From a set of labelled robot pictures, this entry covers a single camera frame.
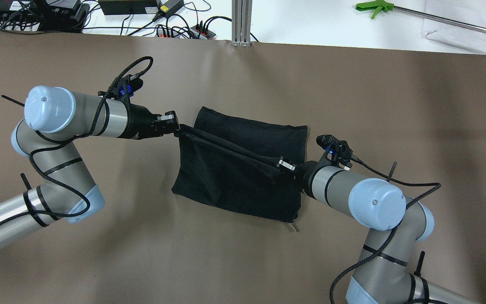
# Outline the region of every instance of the green tool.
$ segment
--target green tool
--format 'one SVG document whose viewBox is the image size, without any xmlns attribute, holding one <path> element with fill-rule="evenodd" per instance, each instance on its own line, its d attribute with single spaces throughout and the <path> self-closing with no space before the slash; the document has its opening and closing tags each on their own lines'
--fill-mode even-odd
<svg viewBox="0 0 486 304">
<path fill-rule="evenodd" d="M 424 17 L 426 19 L 430 19 L 433 21 L 455 25 L 456 27 L 462 27 L 464 29 L 474 30 L 480 33 L 486 33 L 486 27 L 480 27 L 479 25 L 473 25 L 462 21 L 457 21 L 457 20 L 448 19 L 436 15 L 431 15 L 431 14 L 427 14 L 426 12 L 411 10 L 410 8 L 401 8 L 400 6 L 395 6 L 395 4 L 386 2 L 385 0 L 374 0 L 370 2 L 358 3 L 355 6 L 355 9 L 358 11 L 374 10 L 372 16 L 370 16 L 371 19 L 374 19 L 379 12 L 381 11 L 388 12 L 390 10 L 393 10 L 393 8 L 416 16 Z"/>
</svg>

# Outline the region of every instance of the brown table surface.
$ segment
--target brown table surface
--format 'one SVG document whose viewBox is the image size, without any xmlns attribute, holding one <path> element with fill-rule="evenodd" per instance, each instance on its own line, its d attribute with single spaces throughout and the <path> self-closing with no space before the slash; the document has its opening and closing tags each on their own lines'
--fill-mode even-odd
<svg viewBox="0 0 486 304">
<path fill-rule="evenodd" d="M 132 101 L 175 110 L 192 125 L 201 106 L 331 133 L 380 171 L 440 181 L 423 202 L 435 231 L 418 243 L 423 275 L 486 302 L 486 56 L 51 33 L 0 33 L 0 95 L 36 85 L 95 95 L 133 60 L 154 67 Z M 23 109 L 0 97 L 0 202 L 42 183 L 14 152 Z M 95 216 L 60 221 L 0 250 L 0 303 L 328 303 L 357 261 L 367 229 L 303 198 L 300 232 L 285 223 L 204 206 L 171 193 L 178 141 L 87 138 L 76 145 L 106 198 Z M 354 170 L 372 176 L 358 165 Z M 407 195 L 422 189 L 407 189 Z M 335 296 L 339 303 L 348 279 Z"/>
</svg>

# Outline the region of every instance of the electrical cable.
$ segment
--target electrical cable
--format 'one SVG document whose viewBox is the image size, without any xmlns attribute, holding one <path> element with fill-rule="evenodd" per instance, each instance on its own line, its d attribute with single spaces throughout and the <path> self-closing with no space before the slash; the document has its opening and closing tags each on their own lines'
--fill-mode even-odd
<svg viewBox="0 0 486 304">
<path fill-rule="evenodd" d="M 186 30 L 184 27 L 172 27 L 172 29 L 175 30 L 176 33 L 178 33 L 177 35 L 173 36 L 172 38 L 176 38 L 178 36 L 181 36 L 185 39 L 196 39 L 194 36 L 191 37 L 191 36 L 186 36 L 185 34 L 188 34 L 189 31 Z"/>
<path fill-rule="evenodd" d="M 35 169 L 35 171 L 37 171 L 37 173 L 39 173 L 39 175 L 41 175 L 41 177 L 43 177 L 43 179 L 46 179 L 47 181 L 50 181 L 56 185 L 59 185 L 71 192 L 73 192 L 74 194 L 76 194 L 77 196 L 79 196 L 79 198 L 81 198 L 85 204 L 86 204 L 86 207 L 79 211 L 79 212 L 75 212 L 75 213 L 72 213 L 72 214 L 65 214 L 65 213 L 59 213 L 59 212 L 52 212 L 52 211 L 45 211 L 45 210 L 31 210 L 31 211 L 27 211 L 27 212 L 21 212 L 19 214 L 15 214 L 13 216 L 10 216 L 2 221 L 0 221 L 0 226 L 5 224 L 5 223 L 8 223 L 14 219 L 18 219 L 19 217 L 22 217 L 22 216 L 25 216 L 25 215 L 31 215 L 33 216 L 34 214 L 46 214 L 46 215 L 50 215 L 50 216 L 57 216 L 57 217 L 74 217 L 74 216 L 79 216 L 85 212 L 87 212 L 91 206 L 91 203 L 89 202 L 89 200 L 87 199 L 87 197 L 79 192 L 78 190 L 76 190 L 75 188 L 65 184 L 65 183 L 62 183 L 56 179 L 53 179 L 51 177 L 49 177 L 48 175 L 46 175 L 37 165 L 37 163 L 35 163 L 35 159 L 33 158 L 33 156 L 35 156 L 35 154 L 37 153 L 40 153 L 40 152 L 47 152 L 47 151 L 53 151 L 53 150 L 58 150 L 58 149 L 61 149 L 63 148 L 64 146 L 66 146 L 67 144 L 71 143 L 73 140 L 77 139 L 77 138 L 84 138 L 84 137 L 88 137 L 90 135 L 93 134 L 93 131 L 95 131 L 95 127 L 97 126 L 97 121 L 100 117 L 100 112 L 103 108 L 103 106 L 106 104 L 106 98 L 108 96 L 108 94 L 114 90 L 114 88 L 116 88 L 116 86 L 118 85 L 118 83 L 121 81 L 121 79 L 125 76 L 126 73 L 128 73 L 133 67 L 137 66 L 139 63 L 145 61 L 145 60 L 149 60 L 149 64 L 148 66 L 143 69 L 142 71 L 138 72 L 135 74 L 135 76 L 137 78 L 141 77 L 142 75 L 144 75 L 145 73 L 147 73 L 147 71 L 149 71 L 149 69 L 151 69 L 152 65 L 153 65 L 153 62 L 154 62 L 154 59 L 151 57 L 151 56 L 144 56 L 142 58 L 139 58 L 137 60 L 135 60 L 133 63 L 131 63 L 128 67 L 126 67 L 115 79 L 114 81 L 112 81 L 112 83 L 110 84 L 110 86 L 108 87 L 108 90 L 106 90 L 106 92 L 102 95 L 101 99 L 100 99 L 100 102 L 99 102 L 99 105 L 97 106 L 97 111 L 95 112 L 95 116 L 93 117 L 93 121 L 92 121 L 92 124 L 91 124 L 91 129 L 85 133 L 85 134 L 81 134 L 81 135 L 74 135 L 73 137 L 71 137 L 69 140 L 66 140 L 66 141 L 54 141 L 54 140 L 51 140 L 50 138 L 42 135 L 40 132 L 37 131 L 37 134 L 42 137 L 43 139 L 46 139 L 54 144 L 58 144 L 58 146 L 54 146 L 54 147 L 48 147 L 48 148 L 40 148 L 40 149 L 37 149 L 37 150 L 33 150 L 30 154 L 29 154 L 29 162 L 31 163 L 31 165 L 33 166 L 33 169 Z"/>
<path fill-rule="evenodd" d="M 170 17 L 168 17 L 168 18 L 166 19 L 166 27 L 168 27 L 168 20 L 170 20 L 170 18 L 171 18 L 171 17 L 173 17 L 173 16 L 177 16 L 177 17 L 179 17 L 181 20 L 183 20 L 183 22 L 185 23 L 185 25 L 187 25 L 187 33 L 189 33 L 189 36 L 190 36 L 191 38 L 194 38 L 194 33 L 191 31 L 191 27 L 189 27 L 189 24 L 187 23 L 187 20 L 185 20 L 185 19 L 184 19 L 183 17 L 181 17 L 181 15 L 179 15 L 179 14 L 173 14 L 173 15 L 171 15 Z"/>
<path fill-rule="evenodd" d="M 362 160 L 360 160 L 355 155 L 353 155 L 351 157 L 351 159 L 353 161 L 355 161 L 356 163 L 361 164 L 363 167 L 367 168 L 368 170 L 372 171 L 373 173 L 375 173 L 375 174 L 377 174 L 381 177 L 388 178 L 388 175 L 380 173 L 379 171 L 376 171 L 375 169 L 371 168 L 370 166 L 368 166 L 366 163 L 364 163 Z M 409 187 L 432 187 L 432 189 L 430 189 L 430 190 L 424 192 L 423 194 L 417 196 L 416 198 L 412 199 L 408 204 L 406 204 L 406 210 L 408 210 L 408 208 L 413 206 L 413 204 L 415 204 L 416 202 L 418 202 L 422 198 L 426 197 L 427 195 L 433 193 L 434 191 L 438 190 L 442 186 L 440 183 L 406 183 L 406 182 L 399 181 L 397 179 L 391 179 L 391 181 L 394 181 L 395 183 L 398 183 L 400 185 L 406 185 L 406 186 L 409 186 Z M 333 298 L 333 291 L 334 291 L 337 283 L 340 281 L 340 279 L 342 279 L 349 272 L 355 270 L 357 267 L 360 267 L 363 264 L 370 262 L 373 258 L 376 258 L 379 254 L 381 254 L 383 252 L 383 250 L 389 245 L 391 240 L 393 240 L 393 237 L 395 236 L 395 233 L 397 232 L 397 227 L 399 225 L 397 225 L 395 228 L 391 229 L 389 236 L 384 241 L 382 246 L 380 246 L 380 248 L 378 248 L 378 250 L 376 250 L 373 254 L 371 254 L 367 258 L 364 258 L 363 260 L 357 262 L 356 264 L 353 264 L 352 266 L 346 268 L 342 273 L 340 273 L 340 275 L 338 275 L 335 278 L 335 280 L 333 281 L 333 283 L 331 284 L 331 287 L 329 289 L 329 300 L 330 300 L 331 304 L 335 304 L 335 300 Z"/>
<path fill-rule="evenodd" d="M 193 11 L 196 13 L 196 26 L 198 26 L 199 19 L 198 19 L 198 10 L 196 9 L 196 5 L 194 5 L 194 2 L 189 2 L 189 4 L 192 4 L 192 6 L 194 6 L 194 10 Z M 197 32 L 198 32 L 197 39 L 200 39 L 200 31 L 197 31 Z"/>
<path fill-rule="evenodd" d="M 132 36 L 132 35 L 134 35 L 135 33 L 138 33 L 138 32 L 139 32 L 139 31 L 141 31 L 141 30 L 147 29 L 147 27 L 148 27 L 148 26 L 152 25 L 152 24 L 153 24 L 153 23 L 155 23 L 156 21 L 157 21 L 157 20 L 152 20 L 152 21 L 150 21 L 149 23 L 147 23 L 146 25 L 144 25 L 143 27 L 134 27 L 134 28 L 135 28 L 135 29 L 137 29 L 137 30 L 133 31 L 132 33 L 128 33 L 128 34 L 127 34 L 127 36 Z"/>
<path fill-rule="evenodd" d="M 58 1 L 60 1 L 60 0 L 55 0 L 54 2 L 50 2 L 50 3 L 48 3 L 48 6 L 54 4 L 54 3 L 58 2 Z M 48 33 L 59 33 L 59 32 L 65 31 L 65 30 L 77 29 L 77 28 L 79 28 L 83 24 L 83 22 L 87 19 L 87 17 L 91 16 L 91 14 L 92 14 L 93 11 L 100 10 L 100 7 L 99 7 L 100 4 L 99 4 L 99 2 L 97 0 L 85 0 L 84 2 L 95 2 L 97 4 L 95 6 L 93 6 L 93 8 L 89 10 L 89 12 L 87 12 L 85 14 L 85 16 L 83 17 L 83 19 L 81 21 L 79 21 L 79 23 L 77 23 L 77 25 L 75 25 L 73 27 L 64 27 L 64 28 L 61 28 L 61 29 L 53 30 L 53 31 L 43 31 L 43 33 L 46 33 L 46 32 L 48 32 Z M 15 21 L 14 20 L 15 17 L 18 16 L 18 15 L 20 15 L 20 14 L 22 14 L 25 11 L 29 11 L 32 15 L 34 15 L 34 16 L 37 17 L 37 20 L 36 21 L 33 21 L 33 24 L 32 25 L 30 25 L 31 23 L 26 23 L 25 24 L 25 27 L 28 27 L 29 25 L 32 27 L 32 26 L 37 25 L 39 23 L 45 22 L 46 21 L 45 19 L 42 19 L 40 16 L 36 15 L 34 12 L 32 12 L 29 9 L 29 6 L 31 6 L 31 4 L 33 4 L 33 2 L 21 3 L 22 8 L 20 8 L 19 10 L 17 10 L 13 14 L 11 14 L 10 16 L 8 16 L 8 19 L 6 19 L 6 21 L 2 21 L 2 23 L 0 24 L 0 30 L 1 31 L 9 31 L 8 29 L 6 29 L 6 27 L 8 27 L 8 26 L 13 26 L 13 28 L 11 30 L 13 30 L 15 26 L 22 27 L 22 24 L 17 24 L 16 22 L 15 23 L 11 23 L 11 22 L 12 21 Z M 29 35 L 38 35 L 38 33 L 29 33 Z"/>
<path fill-rule="evenodd" d="M 430 299 L 413 299 L 403 304 L 414 304 L 414 303 L 434 303 L 434 304 L 448 304 L 447 302 L 442 302 L 439 300 L 430 300 Z"/>
<path fill-rule="evenodd" d="M 123 27 L 124 29 L 140 29 L 140 30 L 150 30 L 154 29 L 155 27 Z M 92 30 L 92 29 L 121 29 L 121 27 L 83 27 L 81 28 L 82 30 Z M 20 33 L 17 31 L 9 31 L 9 30 L 2 30 L 0 31 L 5 32 L 5 33 L 11 33 L 14 35 L 44 35 L 47 33 L 63 33 L 64 31 L 61 30 L 49 30 L 49 31 L 42 31 L 42 32 L 36 32 L 36 33 Z"/>
<path fill-rule="evenodd" d="M 119 36 L 123 35 L 123 26 L 125 26 L 125 21 L 129 19 L 132 16 L 132 10 L 131 13 L 127 16 L 127 18 L 123 19 L 123 22 L 121 23 L 121 31 L 119 32 Z"/>
<path fill-rule="evenodd" d="M 204 2 L 205 2 L 205 3 L 206 3 L 208 6 L 209 6 L 209 8 L 208 8 L 208 9 L 206 9 L 206 10 L 197 10 L 197 9 L 196 9 L 196 5 L 194 5 L 194 2 L 188 2 L 188 3 L 185 3 L 183 6 L 184 6 L 184 7 L 185 7 L 187 10 L 191 10 L 191 11 L 195 11 L 195 12 L 199 12 L 199 11 L 200 11 L 200 12 L 204 12 L 204 11 L 210 11 L 210 10 L 211 10 L 211 4 L 209 4 L 209 2 L 208 2 L 208 1 L 206 1 L 206 0 L 202 0 L 202 1 L 204 1 Z M 187 7 L 187 4 L 192 4 L 192 6 L 194 6 L 194 9 L 192 9 L 192 8 L 188 8 L 188 7 Z"/>
<path fill-rule="evenodd" d="M 223 19 L 223 20 L 226 20 L 226 21 L 230 21 L 232 22 L 232 19 L 228 18 L 228 17 L 224 17 L 224 16 L 213 16 L 213 17 L 210 17 L 208 18 L 205 22 L 204 22 L 204 27 L 206 29 L 206 33 L 209 31 L 209 26 L 211 24 L 211 22 L 215 19 Z M 253 33 L 250 33 L 251 36 L 254 38 L 254 40 L 256 40 L 256 42 L 260 42 L 258 39 L 256 39 L 256 36 L 253 35 Z"/>
</svg>

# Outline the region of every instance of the black box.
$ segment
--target black box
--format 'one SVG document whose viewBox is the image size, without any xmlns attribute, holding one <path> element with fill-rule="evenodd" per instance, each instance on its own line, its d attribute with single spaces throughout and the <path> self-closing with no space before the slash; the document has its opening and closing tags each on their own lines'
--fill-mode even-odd
<svg viewBox="0 0 486 304">
<path fill-rule="evenodd" d="M 99 0 L 104 15 L 156 14 L 158 0 Z"/>
</svg>

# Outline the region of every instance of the metal post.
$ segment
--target metal post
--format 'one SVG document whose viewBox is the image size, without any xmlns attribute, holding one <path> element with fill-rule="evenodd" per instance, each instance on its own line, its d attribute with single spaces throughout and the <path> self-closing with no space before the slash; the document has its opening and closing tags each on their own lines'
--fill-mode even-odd
<svg viewBox="0 0 486 304">
<path fill-rule="evenodd" d="M 252 0 L 232 0 L 232 46 L 251 46 Z"/>
</svg>

